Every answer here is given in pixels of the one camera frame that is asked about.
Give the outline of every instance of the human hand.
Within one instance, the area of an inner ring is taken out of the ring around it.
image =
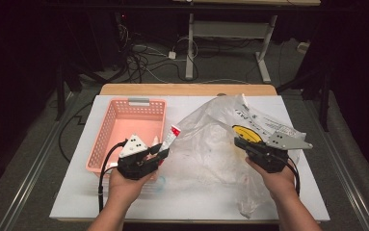
[[[117,203],[124,209],[139,197],[145,182],[153,175],[150,173],[139,180],[124,178],[117,169],[113,169],[109,179],[109,196],[106,205]]]
[[[298,197],[295,190],[295,177],[288,167],[285,167],[281,172],[268,173],[265,169],[251,161],[250,158],[245,158],[245,161],[262,176],[263,182],[271,193],[273,200],[281,200],[290,196]]]

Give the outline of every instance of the white tabletop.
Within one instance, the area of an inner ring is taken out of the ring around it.
[[[98,178],[87,171],[85,165],[109,100],[115,97],[125,96],[98,95],[95,98],[91,114],[52,208],[51,218],[91,220],[98,215]],[[165,135],[172,124],[177,124],[182,118],[213,98],[213,96],[146,97],[167,101]],[[286,125],[292,126],[280,96],[247,96],[246,99],[260,112],[276,117],[284,121]],[[328,211],[303,152],[301,152],[297,166],[301,174],[303,204],[316,220],[329,220]],[[243,217],[236,204],[237,196],[239,196],[236,187],[204,177],[203,171],[199,163],[192,158],[183,159],[182,155],[179,155],[179,150],[172,150],[171,155],[159,169],[158,180],[144,186],[142,194],[130,207],[126,220],[228,223],[278,220],[275,203],[270,200],[261,204],[252,213],[250,219]]]

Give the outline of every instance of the white plastic bag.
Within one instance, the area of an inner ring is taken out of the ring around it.
[[[176,152],[196,159],[200,182],[233,185],[238,190],[235,201],[239,212],[249,218],[271,197],[261,176],[245,162],[245,151],[234,145],[237,135],[233,125],[251,128],[263,141],[276,131],[300,139],[305,134],[249,106],[243,94],[216,97],[177,124],[181,133],[171,146],[173,155]],[[289,155],[295,163],[298,161],[299,151],[289,151]]]

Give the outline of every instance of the black cable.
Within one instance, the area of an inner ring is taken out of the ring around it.
[[[110,167],[110,168],[106,169],[107,163],[109,161],[110,156],[116,150],[116,148],[123,147],[123,146],[126,145],[126,143],[127,143],[127,140],[124,140],[122,142],[118,142],[115,146],[113,146],[109,150],[108,154],[106,155],[105,161],[103,162],[102,169],[100,171],[99,186],[97,188],[97,195],[98,195],[98,199],[99,199],[99,213],[102,212],[102,210],[103,210],[103,177],[109,169],[113,168],[113,167]]]
[[[146,42],[146,41],[144,41],[143,43],[145,44],[145,45],[144,45],[144,47],[145,47],[145,48],[144,48],[144,50],[142,50],[142,51],[135,51],[135,50],[133,50],[133,49],[132,49],[132,51],[133,51],[133,52],[136,52],[136,53],[139,53],[139,54],[144,53],[144,52],[148,49],[148,45],[147,45],[147,42]]]
[[[78,110],[78,112],[76,112],[75,115],[73,115],[64,125],[64,127],[62,128],[59,137],[58,137],[58,145],[59,145],[59,150],[61,152],[61,155],[65,158],[65,160],[70,163],[70,159],[67,157],[67,155],[65,154],[64,150],[62,149],[62,143],[61,143],[61,139],[62,139],[62,134],[64,133],[64,130],[66,129],[66,127],[69,125],[69,123],[77,117],[77,115],[82,112],[82,110],[84,110],[85,108],[87,108],[88,106],[90,106],[92,104],[92,102],[89,102],[88,104],[86,104],[85,106],[83,106],[81,109]]]
[[[127,64],[124,64],[124,65],[120,68],[119,72],[117,72],[117,73],[116,73],[116,74],[114,74],[112,77],[110,77],[110,78],[108,79],[108,81],[109,81],[109,82],[112,82],[112,81],[116,80],[117,78],[119,78],[120,76],[122,76],[122,75],[126,72],[126,70],[127,70]]]
[[[226,43],[226,42],[223,42],[223,41],[218,41],[216,39],[212,39],[211,40],[211,39],[206,39],[206,38],[194,37],[194,41],[196,41],[196,39],[207,41],[207,42],[210,42],[210,43],[213,43],[214,45],[216,45],[216,47],[205,47],[205,46],[200,45],[200,42],[197,41],[198,56],[200,56],[200,57],[202,57],[204,59],[210,59],[210,58],[213,58],[215,56],[218,56],[221,53],[221,51],[232,50],[232,49],[237,49],[237,48],[245,48],[245,47],[247,47],[253,41],[253,39],[246,38],[246,39],[243,39],[241,41],[241,43],[238,44],[238,45],[231,45],[229,43]],[[229,42],[238,42],[238,40],[230,40]],[[216,51],[215,51],[215,53],[213,55],[205,56],[205,55],[202,55],[201,54],[202,49],[204,49],[204,50],[205,49],[207,49],[207,50],[208,49],[209,50],[215,50],[216,49]],[[186,49],[185,48],[178,49],[178,46],[177,46],[176,51],[177,51],[177,54],[178,54],[181,51],[186,51]]]
[[[131,61],[131,64],[135,64],[136,67],[130,67],[128,68],[128,74],[129,74],[129,79],[128,81],[130,83],[136,83],[135,81],[137,79],[139,79],[139,84],[143,81],[143,74],[145,72],[145,66],[146,66],[146,63],[143,62],[141,59],[139,59],[135,54],[134,52],[131,52],[130,53],[130,56],[129,58],[133,61]],[[138,77],[135,77],[133,78],[133,76],[135,75],[135,73],[139,72],[139,76]]]
[[[127,67],[127,74],[129,76],[129,78],[126,81],[124,81],[124,82],[132,83],[132,78],[133,78],[134,74],[137,71],[137,69],[131,67],[131,64],[133,64],[133,63],[134,63],[134,61],[131,61],[129,63],[129,66]]]
[[[293,162],[293,160],[290,157],[288,158],[292,162],[292,164],[293,164],[293,167],[292,167],[287,161],[284,161],[280,157],[278,157],[278,156],[276,156],[274,154],[271,154],[271,156],[274,157],[275,159],[283,162],[293,172],[293,174],[295,175],[295,179],[296,179],[295,190],[296,190],[296,193],[299,196],[300,193],[301,193],[301,177],[299,176],[298,168],[296,167],[295,162]]]
[[[155,70],[155,69],[157,69],[157,68],[160,68],[160,67],[162,67],[162,66],[164,66],[164,65],[173,65],[173,66],[175,66],[175,68],[176,68],[176,70],[177,70],[177,77],[178,77],[178,79],[182,80],[182,78],[181,78],[181,76],[180,76],[180,70],[179,70],[179,67],[178,67],[178,65],[177,65],[177,64],[161,64],[161,65],[158,65],[158,66],[156,66],[156,67],[154,67],[154,68],[150,69],[149,71],[153,71],[153,70]]]
[[[151,64],[147,64],[147,65],[160,64],[160,63],[162,63],[162,62],[167,62],[167,61],[171,61],[171,59],[166,58],[166,59],[164,59],[164,60],[157,61],[157,62],[155,62],[155,63],[151,63]]]
[[[172,45],[176,44],[176,41],[173,40],[167,40],[165,38],[160,38],[160,37],[156,37],[150,34],[146,34],[146,33],[135,33],[136,35],[139,35],[141,37],[143,37],[144,40],[147,40],[147,37],[151,38],[151,40],[157,40],[157,43],[166,47],[166,48],[171,48]]]

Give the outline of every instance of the table leg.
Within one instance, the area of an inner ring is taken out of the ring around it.
[[[261,50],[261,52],[256,52],[255,53],[257,65],[259,67],[259,71],[261,73],[262,80],[266,84],[271,83],[271,78],[269,76],[268,68],[265,65],[264,58],[265,58],[266,51],[268,50],[269,42],[271,41],[272,32],[274,31],[276,22],[277,22],[277,15],[273,15],[271,17],[271,21],[270,21],[270,23],[269,23],[269,25],[266,29],[266,34],[265,34],[265,38],[263,40],[262,50]]]
[[[187,64],[185,68],[185,79],[193,79],[193,62],[194,62],[194,50],[193,50],[193,38],[194,38],[194,14],[190,13],[190,20],[188,24],[188,52],[187,52]]]

